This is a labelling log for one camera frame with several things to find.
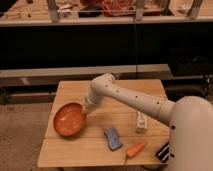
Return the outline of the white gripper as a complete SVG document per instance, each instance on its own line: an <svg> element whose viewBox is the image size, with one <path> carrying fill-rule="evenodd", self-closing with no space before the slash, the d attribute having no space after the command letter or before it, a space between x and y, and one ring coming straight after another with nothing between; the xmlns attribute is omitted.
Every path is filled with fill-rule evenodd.
<svg viewBox="0 0 213 171"><path fill-rule="evenodd" d="M101 104L102 97L93 90L88 90L84 99L83 113L90 114L95 111Z"/></svg>

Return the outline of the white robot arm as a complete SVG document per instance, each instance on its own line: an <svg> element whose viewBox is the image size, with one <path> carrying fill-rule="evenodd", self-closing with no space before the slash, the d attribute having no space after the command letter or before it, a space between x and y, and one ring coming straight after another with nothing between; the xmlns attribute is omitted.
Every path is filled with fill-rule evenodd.
<svg viewBox="0 0 213 171"><path fill-rule="evenodd" d="M87 111L104 97L126 104L169 127L168 171L213 171L213 105L197 96L176 102L119 87L115 77L95 77L86 93Z"/></svg>

